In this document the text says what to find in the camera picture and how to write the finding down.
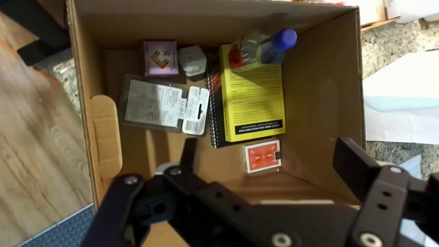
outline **wooden surface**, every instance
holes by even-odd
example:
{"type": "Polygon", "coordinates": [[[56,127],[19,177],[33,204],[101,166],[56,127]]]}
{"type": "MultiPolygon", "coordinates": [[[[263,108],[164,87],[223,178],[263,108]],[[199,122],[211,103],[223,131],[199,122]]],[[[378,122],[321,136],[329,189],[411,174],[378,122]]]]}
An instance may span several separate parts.
{"type": "Polygon", "coordinates": [[[97,163],[93,163],[97,170],[94,174],[94,189],[97,199],[104,196],[112,178],[122,168],[122,149],[119,137],[119,120],[115,103],[111,97],[104,94],[97,94],[91,97],[91,122],[96,133],[97,145],[97,163]]]}
{"type": "Polygon", "coordinates": [[[0,15],[0,245],[91,201],[82,125],[63,87],[15,49],[34,38],[0,15]]]}

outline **yellow book cover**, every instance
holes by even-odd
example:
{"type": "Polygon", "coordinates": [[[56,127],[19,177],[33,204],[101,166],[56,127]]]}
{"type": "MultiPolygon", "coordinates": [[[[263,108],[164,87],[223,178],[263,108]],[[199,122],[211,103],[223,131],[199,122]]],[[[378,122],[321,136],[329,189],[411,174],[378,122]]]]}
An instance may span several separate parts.
{"type": "Polygon", "coordinates": [[[247,71],[231,71],[220,46],[222,104],[226,141],[236,142],[285,133],[281,64],[256,64],[247,71]]]}

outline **floor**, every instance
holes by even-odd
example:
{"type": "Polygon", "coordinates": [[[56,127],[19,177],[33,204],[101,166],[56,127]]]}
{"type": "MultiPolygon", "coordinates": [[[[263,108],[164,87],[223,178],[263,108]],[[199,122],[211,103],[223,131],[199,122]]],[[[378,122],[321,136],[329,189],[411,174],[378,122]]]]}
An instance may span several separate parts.
{"type": "MultiPolygon", "coordinates": [[[[439,22],[422,20],[389,23],[362,33],[363,78],[408,52],[439,48],[439,22]]],[[[410,142],[366,142],[366,151],[377,160],[399,164],[421,153],[421,173],[439,171],[439,146],[410,142]]]]}
{"type": "Polygon", "coordinates": [[[0,64],[0,245],[16,245],[90,204],[91,192],[82,123],[59,81],[1,38],[0,64]]]}

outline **bottle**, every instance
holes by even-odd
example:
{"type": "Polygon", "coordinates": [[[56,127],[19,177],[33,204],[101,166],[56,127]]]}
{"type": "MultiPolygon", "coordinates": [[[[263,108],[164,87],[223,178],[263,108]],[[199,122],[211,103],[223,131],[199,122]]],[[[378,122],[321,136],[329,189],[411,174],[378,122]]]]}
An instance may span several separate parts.
{"type": "Polygon", "coordinates": [[[249,33],[231,44],[229,63],[231,68],[242,68],[259,63],[275,64],[285,59],[285,52],[297,41],[292,28],[282,28],[274,35],[259,31],[249,33]]]}

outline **white label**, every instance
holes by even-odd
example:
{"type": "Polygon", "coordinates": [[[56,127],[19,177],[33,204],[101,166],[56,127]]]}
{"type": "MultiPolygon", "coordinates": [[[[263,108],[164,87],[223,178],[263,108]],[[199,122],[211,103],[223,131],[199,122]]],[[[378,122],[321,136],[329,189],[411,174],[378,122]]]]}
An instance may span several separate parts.
{"type": "Polygon", "coordinates": [[[207,118],[209,92],[204,87],[189,87],[185,119],[182,122],[182,131],[188,134],[203,134],[207,118]]]}
{"type": "Polygon", "coordinates": [[[182,89],[130,81],[124,119],[177,127],[182,109],[182,89]]]}
{"type": "Polygon", "coordinates": [[[199,114],[199,94],[200,89],[196,86],[189,87],[186,114],[183,119],[196,120],[199,114]]]}

